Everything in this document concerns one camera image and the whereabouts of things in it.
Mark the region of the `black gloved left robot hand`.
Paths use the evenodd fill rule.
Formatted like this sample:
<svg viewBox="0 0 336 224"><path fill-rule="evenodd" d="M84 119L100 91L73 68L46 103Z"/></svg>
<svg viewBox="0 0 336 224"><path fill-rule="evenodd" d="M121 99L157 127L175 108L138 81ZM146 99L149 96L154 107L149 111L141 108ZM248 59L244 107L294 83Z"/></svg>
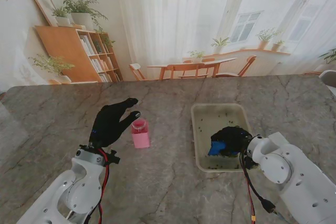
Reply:
<svg viewBox="0 0 336 224"><path fill-rule="evenodd" d="M89 143L94 148L108 147L116 142L121 134L140 117L139 111L131 112L121 119L127 109L138 103L136 98L128 98L120 103L105 105L98 112L94 121Z"/></svg>

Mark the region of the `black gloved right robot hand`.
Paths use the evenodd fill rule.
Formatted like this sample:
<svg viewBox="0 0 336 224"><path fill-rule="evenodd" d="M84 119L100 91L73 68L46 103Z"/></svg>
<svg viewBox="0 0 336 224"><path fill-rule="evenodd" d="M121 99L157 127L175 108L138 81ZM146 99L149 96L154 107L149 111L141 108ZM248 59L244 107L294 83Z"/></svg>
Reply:
<svg viewBox="0 0 336 224"><path fill-rule="evenodd" d="M233 157L249 144L252 135L239 126L227 126L211 136L209 156Z"/></svg>

